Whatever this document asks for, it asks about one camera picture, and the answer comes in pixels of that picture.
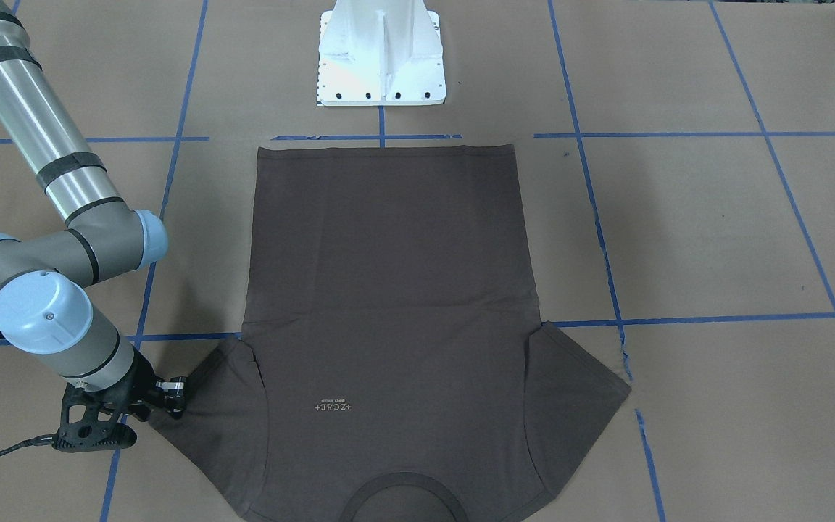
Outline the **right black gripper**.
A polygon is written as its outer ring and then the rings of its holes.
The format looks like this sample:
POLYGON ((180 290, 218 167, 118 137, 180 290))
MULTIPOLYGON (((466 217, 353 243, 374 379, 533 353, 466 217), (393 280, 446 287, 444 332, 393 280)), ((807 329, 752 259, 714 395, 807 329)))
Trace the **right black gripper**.
POLYGON ((146 422, 153 412, 164 412, 172 419, 181 419, 186 410, 186 382, 188 378, 183 376, 163 380, 141 353, 135 353, 132 369, 118 386, 110 389, 126 391, 127 399, 104 399, 102 412, 109 415, 123 412, 140 422, 146 422))

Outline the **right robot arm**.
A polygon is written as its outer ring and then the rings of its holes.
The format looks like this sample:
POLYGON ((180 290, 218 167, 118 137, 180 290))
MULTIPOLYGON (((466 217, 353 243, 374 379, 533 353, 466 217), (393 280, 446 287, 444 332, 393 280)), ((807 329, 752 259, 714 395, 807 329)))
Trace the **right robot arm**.
POLYGON ((0 121, 64 224, 27 241, 0 233, 0 333, 76 389, 126 391, 120 407, 182 416, 183 384, 156 376, 86 293, 162 259, 165 225, 120 196, 44 77, 29 33, 2 1, 0 121))

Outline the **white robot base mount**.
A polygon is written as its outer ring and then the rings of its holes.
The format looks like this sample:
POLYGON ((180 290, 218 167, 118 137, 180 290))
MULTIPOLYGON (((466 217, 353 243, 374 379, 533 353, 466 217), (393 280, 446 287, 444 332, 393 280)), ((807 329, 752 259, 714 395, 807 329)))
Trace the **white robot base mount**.
POLYGON ((319 29, 319 106, 445 102, 441 21, 424 1, 338 1, 319 29))

